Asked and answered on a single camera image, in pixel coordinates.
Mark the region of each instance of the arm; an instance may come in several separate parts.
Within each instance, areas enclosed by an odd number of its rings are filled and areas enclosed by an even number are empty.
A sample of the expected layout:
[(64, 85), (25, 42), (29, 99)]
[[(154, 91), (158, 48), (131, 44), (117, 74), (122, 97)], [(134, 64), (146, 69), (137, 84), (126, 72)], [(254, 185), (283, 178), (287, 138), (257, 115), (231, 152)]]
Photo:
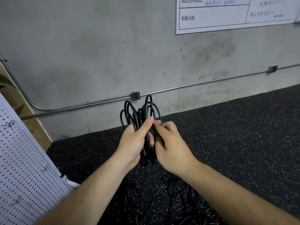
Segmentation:
[(129, 125), (114, 155), (36, 225), (97, 224), (125, 175), (139, 162), (144, 138), (153, 122), (149, 117), (137, 132)]
[(173, 122), (155, 124), (157, 159), (212, 205), (229, 224), (300, 224), (300, 220), (199, 162)]

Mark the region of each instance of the whiteboard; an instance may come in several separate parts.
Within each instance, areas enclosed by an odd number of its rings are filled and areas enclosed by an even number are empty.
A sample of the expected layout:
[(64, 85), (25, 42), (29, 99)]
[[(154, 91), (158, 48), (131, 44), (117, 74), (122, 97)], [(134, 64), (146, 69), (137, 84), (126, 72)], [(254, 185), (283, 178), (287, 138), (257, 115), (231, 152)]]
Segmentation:
[(299, 0), (176, 0), (176, 34), (295, 22)]

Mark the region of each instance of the pegboard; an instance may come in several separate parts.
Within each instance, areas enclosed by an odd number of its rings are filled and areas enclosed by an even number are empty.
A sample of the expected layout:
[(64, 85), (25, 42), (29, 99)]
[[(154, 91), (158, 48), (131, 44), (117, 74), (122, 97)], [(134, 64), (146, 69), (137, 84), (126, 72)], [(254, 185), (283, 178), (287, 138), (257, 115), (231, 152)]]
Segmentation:
[(69, 190), (0, 94), (0, 224), (33, 224)]

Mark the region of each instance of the power cord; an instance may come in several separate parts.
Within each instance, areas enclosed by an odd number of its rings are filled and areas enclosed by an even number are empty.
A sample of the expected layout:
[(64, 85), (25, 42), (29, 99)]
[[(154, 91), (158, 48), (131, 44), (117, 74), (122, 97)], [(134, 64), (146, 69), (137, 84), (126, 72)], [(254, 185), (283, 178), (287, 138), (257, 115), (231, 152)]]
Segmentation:
[[(156, 113), (153, 107), (155, 107), (158, 114), (158, 118), (161, 121), (161, 115), (159, 109), (155, 105), (155, 103), (153, 103), (151, 95), (146, 96), (144, 105), (142, 106), (142, 108), (139, 108), (138, 110), (134, 108), (134, 106), (131, 104), (130, 101), (126, 100), (124, 103), (124, 109), (121, 110), (120, 112), (120, 121), (124, 130), (126, 129), (126, 127), (123, 122), (123, 113), (125, 115), (127, 126), (132, 123), (134, 131), (137, 131), (143, 125), (145, 120), (148, 118), (149, 109), (150, 109), (150, 116), (153, 116), (153, 118), (156, 119)], [(154, 139), (155, 139), (155, 136), (158, 136), (158, 133), (153, 126), (152, 126), (152, 130), (154, 131)], [(154, 164), (154, 161), (156, 159), (155, 146), (151, 147), (151, 145), (149, 144), (149, 134), (145, 136), (145, 143), (140, 155), (141, 155), (140, 158), (141, 165), (147, 166), (148, 160), (150, 160)]]

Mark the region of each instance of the green plant leaf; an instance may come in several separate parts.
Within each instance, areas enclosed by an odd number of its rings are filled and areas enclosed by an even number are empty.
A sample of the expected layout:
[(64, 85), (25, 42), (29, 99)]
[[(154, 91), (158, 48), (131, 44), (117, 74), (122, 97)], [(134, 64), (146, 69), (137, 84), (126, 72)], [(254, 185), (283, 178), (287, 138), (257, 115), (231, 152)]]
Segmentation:
[(0, 83), (10, 85), (10, 86), (13, 86), (14, 88), (16, 88), (9, 79), (7, 79), (5, 76), (3, 76), (1, 74), (0, 74)]
[(17, 109), (15, 109), (15, 112), (18, 116), (20, 116), (23, 108), (24, 108), (25, 104), (23, 104), (22, 106), (18, 107)]

